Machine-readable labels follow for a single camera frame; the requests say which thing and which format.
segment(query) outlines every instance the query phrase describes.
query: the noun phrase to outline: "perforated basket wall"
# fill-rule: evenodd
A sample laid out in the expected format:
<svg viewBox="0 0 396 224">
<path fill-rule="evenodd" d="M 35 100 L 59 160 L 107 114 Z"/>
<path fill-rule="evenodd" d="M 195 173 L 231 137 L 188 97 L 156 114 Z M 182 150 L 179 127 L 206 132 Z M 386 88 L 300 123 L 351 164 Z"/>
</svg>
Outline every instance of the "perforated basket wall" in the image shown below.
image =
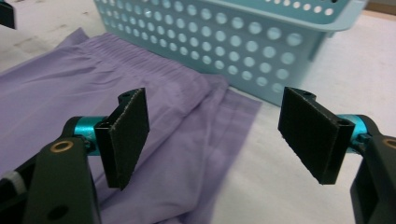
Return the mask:
<svg viewBox="0 0 396 224">
<path fill-rule="evenodd" d="M 280 105 L 284 87 L 300 85 L 324 39 L 348 28 L 365 1 L 95 0 L 95 4 L 110 33 L 199 72 L 223 74 L 237 89 Z"/>
</svg>

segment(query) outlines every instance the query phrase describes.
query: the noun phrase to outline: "basket hole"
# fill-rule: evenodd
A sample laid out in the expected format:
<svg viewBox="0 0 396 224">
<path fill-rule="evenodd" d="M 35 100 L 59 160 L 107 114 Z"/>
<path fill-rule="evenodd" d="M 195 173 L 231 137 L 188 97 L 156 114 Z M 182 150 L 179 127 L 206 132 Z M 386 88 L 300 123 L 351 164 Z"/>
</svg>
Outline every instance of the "basket hole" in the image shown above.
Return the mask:
<svg viewBox="0 0 396 224">
<path fill-rule="evenodd" d="M 114 22 L 114 21 L 111 21 L 111 27 L 113 27 L 113 28 L 116 28 L 117 27 L 117 24 Z"/>
<path fill-rule="evenodd" d="M 163 7 L 164 8 L 169 8 L 171 7 L 171 2 L 169 0 L 163 0 Z"/>
<path fill-rule="evenodd" d="M 233 28 L 235 29 L 241 29 L 242 27 L 244 27 L 244 21 L 240 17 L 233 18 L 232 24 Z"/>
<path fill-rule="evenodd" d="M 195 22 L 190 22 L 189 23 L 189 30 L 193 33 L 196 33 L 198 31 L 198 26 L 197 23 Z"/>
<path fill-rule="evenodd" d="M 228 67 L 228 73 L 231 75 L 236 75 L 238 73 L 238 68 L 234 65 Z"/>
<path fill-rule="evenodd" d="M 202 61 L 203 61 L 204 63 L 206 63 L 206 64 L 212 63 L 212 59 L 211 59 L 209 56 L 207 56 L 207 55 L 205 55 L 205 56 L 202 58 Z"/>
<path fill-rule="evenodd" d="M 267 58 L 273 58 L 276 55 L 276 50 L 273 47 L 265 47 L 262 54 Z"/>
<path fill-rule="evenodd" d="M 149 39 L 149 36 L 148 36 L 148 34 L 146 34 L 145 32 L 143 32 L 143 33 L 142 33 L 142 38 L 143 38 L 144 40 L 148 40 L 148 39 Z"/>
<path fill-rule="evenodd" d="M 134 7 L 134 13 L 136 13 L 137 15 L 141 15 L 142 14 L 142 8 L 140 6 L 135 6 Z"/>
<path fill-rule="evenodd" d="M 224 47 L 216 47 L 215 52 L 218 56 L 224 56 L 225 54 L 225 49 Z"/>
<path fill-rule="evenodd" d="M 181 11 L 183 11 L 183 9 L 184 9 L 183 4 L 179 1 L 176 1 L 175 2 L 175 10 L 178 12 L 181 12 Z"/>
<path fill-rule="evenodd" d="M 160 40 L 160 45 L 163 46 L 164 48 L 166 48 L 166 46 L 168 45 L 168 43 L 166 42 L 166 40 L 161 39 L 161 40 Z"/>
<path fill-rule="evenodd" d="M 178 40 L 182 43 L 186 43 L 187 37 L 184 34 L 178 34 Z"/>
<path fill-rule="evenodd" d="M 303 42 L 303 37 L 299 34 L 290 34 L 288 38 L 286 38 L 286 42 L 288 42 L 290 46 L 298 46 Z"/>
<path fill-rule="evenodd" d="M 148 23 L 148 29 L 149 29 L 151 32 L 155 30 L 155 26 L 154 26 L 154 24 L 153 24 L 152 22 L 149 22 L 149 23 Z"/>
<path fill-rule="evenodd" d="M 244 64 L 247 67 L 252 67 L 254 64 L 256 64 L 256 61 L 252 57 L 246 57 L 244 60 Z"/>
<path fill-rule="evenodd" d="M 166 16 L 165 16 L 165 22 L 166 22 L 168 25 L 172 25 L 172 24 L 173 24 L 173 17 L 172 17 L 171 15 L 166 15 Z"/>
<path fill-rule="evenodd" d="M 289 71 L 283 68 L 279 69 L 276 71 L 276 76 L 277 78 L 284 80 L 289 77 Z"/>
<path fill-rule="evenodd" d="M 282 61 L 282 63 L 284 64 L 292 64 L 295 61 L 295 56 L 294 54 L 290 53 L 290 52 L 286 52 L 284 54 L 282 54 L 282 56 L 280 57 L 280 61 Z"/>
<path fill-rule="evenodd" d="M 290 0 L 285 0 L 285 1 L 283 2 L 283 6 L 285 6 L 285 7 L 290 6 L 290 4 L 291 4 Z"/>
<path fill-rule="evenodd" d="M 212 30 L 208 26 L 204 26 L 201 30 L 203 36 L 209 37 L 212 35 Z"/>
<path fill-rule="evenodd" d="M 225 40 L 226 37 L 227 37 L 227 36 L 225 35 L 224 32 L 222 32 L 222 31 L 217 31 L 217 32 L 216 32 L 216 39 L 217 39 L 218 41 L 222 42 L 222 41 Z"/>
<path fill-rule="evenodd" d="M 125 26 L 125 31 L 129 35 L 132 32 L 131 27 Z"/>
<path fill-rule="evenodd" d="M 135 36 L 140 36 L 140 32 L 138 30 L 134 29 L 134 35 Z"/>
<path fill-rule="evenodd" d="M 120 19 L 120 14 L 118 11 L 113 11 L 113 16 L 115 19 L 119 20 Z"/>
<path fill-rule="evenodd" d="M 270 40 L 277 40 L 282 36 L 282 32 L 277 27 L 271 27 L 267 31 L 267 36 Z"/>
<path fill-rule="evenodd" d="M 137 24 L 140 26 L 140 28 L 145 28 L 146 26 L 146 23 L 143 20 L 139 20 Z"/>
<path fill-rule="evenodd" d="M 300 2 L 294 2 L 293 3 L 293 7 L 294 8 L 299 8 L 301 6 L 301 3 Z"/>
<path fill-rule="evenodd" d="M 182 55 L 187 55 L 187 54 L 189 54 L 189 51 L 186 49 L 186 47 L 181 47 L 180 48 L 180 53 Z"/>
<path fill-rule="evenodd" d="M 177 19 L 176 25 L 178 28 L 183 29 L 184 27 L 186 27 L 186 22 L 184 22 L 183 19 Z"/>
<path fill-rule="evenodd" d="M 218 69 L 223 69 L 223 68 L 224 68 L 224 62 L 222 62 L 222 61 L 215 61 L 215 66 L 216 66 Z"/>
<path fill-rule="evenodd" d="M 230 57 L 230 60 L 233 62 L 238 61 L 240 58 L 239 53 L 237 53 L 235 51 L 230 52 L 229 57 Z"/>
<path fill-rule="evenodd" d="M 159 11 L 154 12 L 154 19 L 156 21 L 161 21 L 163 19 L 163 15 L 161 14 L 161 12 Z"/>
<path fill-rule="evenodd" d="M 254 52 L 254 51 L 256 51 L 258 48 L 259 48 L 259 45 L 257 44 L 256 41 L 250 40 L 250 41 L 247 42 L 247 50 L 248 50 L 248 51 Z"/>
<path fill-rule="evenodd" d="M 253 75 L 249 71 L 242 72 L 242 78 L 246 81 L 249 81 L 253 78 Z"/>
<path fill-rule="evenodd" d="M 260 64 L 260 71 L 263 73 L 269 73 L 272 70 L 272 66 L 269 63 L 262 63 Z"/>
<path fill-rule="evenodd" d="M 126 3 L 126 4 L 125 4 L 125 9 L 126 9 L 127 11 L 132 11 L 132 5 L 131 5 L 131 3 Z"/>
<path fill-rule="evenodd" d="M 121 14 L 121 19 L 122 19 L 123 21 L 128 21 L 128 16 L 122 13 L 122 14 Z"/>
<path fill-rule="evenodd" d="M 305 11 L 307 11 L 307 10 L 311 9 L 311 5 L 310 5 L 310 4 L 305 4 L 304 7 L 303 7 L 303 9 L 304 9 Z"/>
<path fill-rule="evenodd" d="M 163 27 L 159 26 L 159 27 L 157 27 L 157 32 L 160 35 L 164 35 L 165 34 L 165 29 L 163 29 Z"/>
<path fill-rule="evenodd" d="M 202 49 L 205 51 L 210 51 L 212 49 L 212 46 L 208 42 L 204 42 L 202 44 Z"/>
<path fill-rule="evenodd" d="M 314 7 L 314 12 L 319 13 L 321 12 L 322 8 L 321 7 Z"/>
<path fill-rule="evenodd" d="M 202 19 L 204 19 L 204 20 L 210 20 L 210 18 L 212 18 L 212 13 L 210 12 L 210 10 L 209 9 L 207 9 L 207 8 L 204 8 L 204 9 L 202 9 L 202 11 L 201 11 L 201 17 L 202 17 Z"/>
<path fill-rule="evenodd" d="M 231 45 L 233 45 L 234 47 L 239 47 L 242 43 L 242 39 L 241 37 L 239 37 L 238 35 L 233 35 L 230 38 L 230 43 Z"/>
<path fill-rule="evenodd" d="M 160 4 L 160 0 L 151 0 L 151 4 L 154 6 L 158 6 Z"/>
<path fill-rule="evenodd" d="M 248 30 L 251 34 L 256 35 L 262 31 L 262 26 L 258 22 L 254 21 L 248 26 Z"/>
<path fill-rule="evenodd" d="M 187 12 L 191 15 L 191 16 L 195 16 L 197 14 L 197 8 L 193 5 L 189 5 L 187 6 Z"/>
<path fill-rule="evenodd" d="M 265 77 L 258 77 L 256 80 L 256 83 L 257 83 L 257 85 L 263 87 L 263 86 L 267 85 L 268 80 Z"/>
<path fill-rule="evenodd" d="M 109 16 L 109 17 L 113 16 L 113 14 L 111 13 L 110 9 L 107 9 L 106 14 L 107 14 L 107 16 Z"/>
<path fill-rule="evenodd" d="M 169 36 L 169 38 L 175 38 L 176 37 L 176 34 L 175 34 L 175 31 L 173 31 L 173 30 L 168 30 L 168 36 Z"/>
<path fill-rule="evenodd" d="M 283 87 L 281 84 L 279 84 L 279 83 L 275 83 L 275 84 L 272 86 L 272 90 L 273 90 L 274 92 L 276 92 L 276 93 L 281 93 L 281 92 L 283 91 L 283 89 L 284 89 L 284 87 Z"/>
<path fill-rule="evenodd" d="M 334 11 L 332 10 L 332 8 L 327 8 L 327 9 L 324 11 L 324 14 L 325 14 L 326 16 L 331 16 L 333 13 L 334 13 Z"/>
<path fill-rule="evenodd" d="M 177 51 L 177 45 L 175 43 L 171 43 L 169 45 L 169 49 L 171 49 L 172 51 Z"/>
<path fill-rule="evenodd" d="M 227 16 L 224 13 L 218 13 L 218 15 L 216 15 L 216 21 L 218 22 L 218 24 L 224 24 L 227 22 Z"/>
<path fill-rule="evenodd" d="M 153 44 L 157 44 L 157 42 L 158 42 L 157 37 L 155 35 L 152 35 L 150 37 L 150 40 L 151 40 L 151 43 L 153 43 Z"/>
<path fill-rule="evenodd" d="M 119 30 L 123 31 L 123 25 L 121 23 L 119 23 Z"/>
<path fill-rule="evenodd" d="M 191 44 L 193 47 L 197 47 L 197 46 L 199 45 L 199 41 L 198 41 L 197 38 L 192 37 L 192 38 L 190 39 L 190 44 Z"/>
<path fill-rule="evenodd" d="M 105 14 L 105 13 L 106 13 L 106 12 L 105 12 L 105 9 L 103 8 L 102 5 L 99 5 L 99 6 L 98 6 L 98 9 L 99 9 L 99 13 L 100 13 L 100 14 Z"/>
<path fill-rule="evenodd" d="M 144 14 L 145 14 L 145 16 L 146 16 L 147 18 L 151 18 L 151 16 L 152 16 L 152 12 L 151 12 L 151 10 L 148 9 L 148 8 L 145 8 L 145 9 L 144 9 Z"/>
</svg>

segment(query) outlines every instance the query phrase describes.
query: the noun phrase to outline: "white table surface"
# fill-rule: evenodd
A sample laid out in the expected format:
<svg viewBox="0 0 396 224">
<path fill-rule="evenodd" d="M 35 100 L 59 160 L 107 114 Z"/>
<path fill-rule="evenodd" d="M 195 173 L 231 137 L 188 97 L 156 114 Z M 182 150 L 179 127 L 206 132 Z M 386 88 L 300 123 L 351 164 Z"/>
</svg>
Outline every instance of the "white table surface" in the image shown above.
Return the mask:
<svg viewBox="0 0 396 224">
<path fill-rule="evenodd" d="M 8 1 L 18 30 L 0 26 L 0 71 L 53 49 L 82 27 L 105 31 L 92 0 Z M 396 136 L 396 17 L 364 11 L 329 39 L 301 87 L 334 114 L 364 114 Z M 349 188 L 361 157 L 347 154 L 336 185 L 321 186 L 277 130 L 280 108 L 263 103 L 218 198 L 214 224 L 354 223 Z"/>
</svg>

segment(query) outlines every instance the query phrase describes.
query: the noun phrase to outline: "purple cloth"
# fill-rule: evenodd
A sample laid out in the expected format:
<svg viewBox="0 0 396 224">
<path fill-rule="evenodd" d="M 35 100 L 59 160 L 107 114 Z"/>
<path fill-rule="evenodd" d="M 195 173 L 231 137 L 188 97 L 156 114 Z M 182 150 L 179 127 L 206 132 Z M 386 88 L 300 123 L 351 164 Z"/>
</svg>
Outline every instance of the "purple cloth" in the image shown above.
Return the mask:
<svg viewBox="0 0 396 224">
<path fill-rule="evenodd" d="M 77 30 L 61 45 L 0 74 L 0 174 L 56 139 L 74 116 L 106 116 L 117 96 L 145 87 L 150 133 L 128 187 L 106 185 L 90 157 L 104 223 L 209 223 L 222 179 L 260 103 L 221 76 L 104 34 Z"/>
</svg>

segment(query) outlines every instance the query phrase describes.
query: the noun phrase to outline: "folded garment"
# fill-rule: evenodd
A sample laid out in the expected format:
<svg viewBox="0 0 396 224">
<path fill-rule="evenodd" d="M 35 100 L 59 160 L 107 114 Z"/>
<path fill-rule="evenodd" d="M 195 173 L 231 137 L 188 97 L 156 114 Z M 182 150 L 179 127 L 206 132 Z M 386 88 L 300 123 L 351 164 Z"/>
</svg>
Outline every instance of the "folded garment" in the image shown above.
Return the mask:
<svg viewBox="0 0 396 224">
<path fill-rule="evenodd" d="M 150 133 L 130 184 L 109 189 L 90 157 L 104 223 L 209 223 L 222 179 L 260 103 L 228 89 L 221 76 L 111 34 L 77 30 L 40 57 L 0 74 L 0 174 L 56 139 L 74 116 L 106 116 L 117 96 L 146 88 Z"/>
</svg>

